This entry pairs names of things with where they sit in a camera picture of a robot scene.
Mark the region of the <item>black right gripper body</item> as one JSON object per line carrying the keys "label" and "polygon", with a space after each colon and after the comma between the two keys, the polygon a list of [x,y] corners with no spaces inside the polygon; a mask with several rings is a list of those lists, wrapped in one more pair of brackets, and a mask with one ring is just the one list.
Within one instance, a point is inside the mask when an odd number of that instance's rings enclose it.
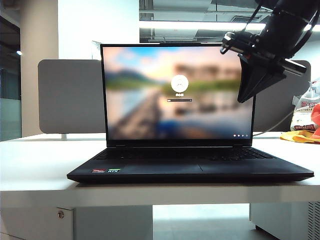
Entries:
{"label": "black right gripper body", "polygon": [[288,51],[277,49],[271,52],[262,43],[262,38],[257,34],[226,34],[222,39],[220,53],[224,55],[228,51],[233,51],[237,53],[239,59],[243,59],[249,65],[272,74],[289,72],[302,76],[306,73],[307,68],[304,65],[290,60],[306,43],[305,36]]}

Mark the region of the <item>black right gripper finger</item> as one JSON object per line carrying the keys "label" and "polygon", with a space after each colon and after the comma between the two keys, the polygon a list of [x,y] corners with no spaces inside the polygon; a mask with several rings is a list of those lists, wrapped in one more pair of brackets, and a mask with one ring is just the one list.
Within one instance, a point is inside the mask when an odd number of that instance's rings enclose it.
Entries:
{"label": "black right gripper finger", "polygon": [[265,90],[266,88],[285,79],[287,76],[283,73],[270,73],[266,69],[259,68],[258,84],[256,86],[256,94]]}
{"label": "black right gripper finger", "polygon": [[238,92],[237,101],[246,102],[253,96],[255,96],[257,84],[259,83],[259,68],[249,65],[242,58],[241,64],[241,82]]}

